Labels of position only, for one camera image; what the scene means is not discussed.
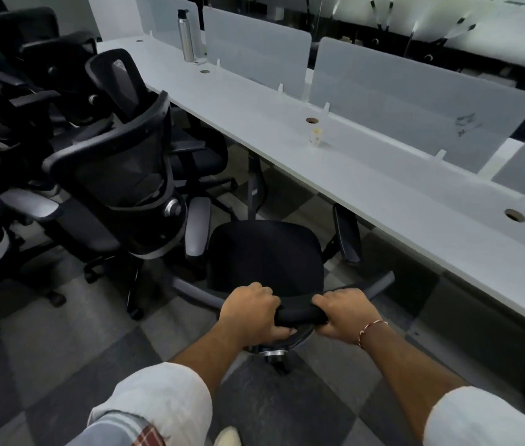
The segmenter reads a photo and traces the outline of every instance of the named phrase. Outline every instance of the bracelet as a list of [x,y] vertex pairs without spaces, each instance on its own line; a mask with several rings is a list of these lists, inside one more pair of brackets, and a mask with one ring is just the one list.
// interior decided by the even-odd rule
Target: bracelet
[[359,344],[359,346],[362,349],[363,349],[363,346],[362,346],[362,335],[366,332],[366,330],[368,330],[370,328],[370,326],[372,326],[374,324],[378,324],[379,322],[384,322],[386,325],[388,325],[388,322],[383,321],[382,319],[377,319],[374,322],[370,322],[368,325],[366,325],[363,329],[360,330],[359,336],[357,337],[357,343]]

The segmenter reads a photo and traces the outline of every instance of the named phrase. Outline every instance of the white shirt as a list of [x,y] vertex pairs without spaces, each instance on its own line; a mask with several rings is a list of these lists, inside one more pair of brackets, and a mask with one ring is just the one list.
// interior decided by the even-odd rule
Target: white shirt
[[[95,407],[88,424],[116,410],[157,428],[166,446],[202,446],[213,414],[209,390],[192,369],[161,363],[135,372]],[[475,387],[446,394],[423,433],[424,446],[525,446],[525,415]]]

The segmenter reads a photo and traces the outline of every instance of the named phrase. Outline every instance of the person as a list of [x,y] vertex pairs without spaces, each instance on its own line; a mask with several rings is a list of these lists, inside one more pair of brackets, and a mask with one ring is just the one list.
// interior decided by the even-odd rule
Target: person
[[[503,399],[464,382],[391,329],[357,289],[315,295],[328,323],[318,334],[358,344],[380,369],[413,433],[425,446],[525,445],[525,415]],[[167,363],[118,383],[95,407],[88,427],[69,446],[201,446],[215,390],[246,346],[271,343],[290,330],[274,325],[280,299],[259,283],[235,289],[218,322]],[[228,427],[215,446],[240,446]]]

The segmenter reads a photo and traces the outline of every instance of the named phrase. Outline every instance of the hand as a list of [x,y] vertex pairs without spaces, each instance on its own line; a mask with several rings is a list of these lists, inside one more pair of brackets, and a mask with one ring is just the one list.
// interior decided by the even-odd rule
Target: hand
[[376,307],[357,288],[329,291],[312,297],[312,303],[328,316],[328,324],[316,331],[325,337],[357,344],[359,332],[370,322],[382,319]]
[[231,330],[240,347],[268,344],[289,337],[290,329],[275,326],[281,299],[258,282],[240,286],[229,295],[219,315],[219,324]]

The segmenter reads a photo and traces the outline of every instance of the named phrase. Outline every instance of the person's left hand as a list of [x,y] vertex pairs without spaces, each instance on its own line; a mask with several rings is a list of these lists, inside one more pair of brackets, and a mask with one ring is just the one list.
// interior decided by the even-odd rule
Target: person's left hand
[[226,299],[218,324],[231,330],[240,347],[268,344],[289,337],[290,329],[275,326],[281,299],[273,290],[254,282],[236,288]]

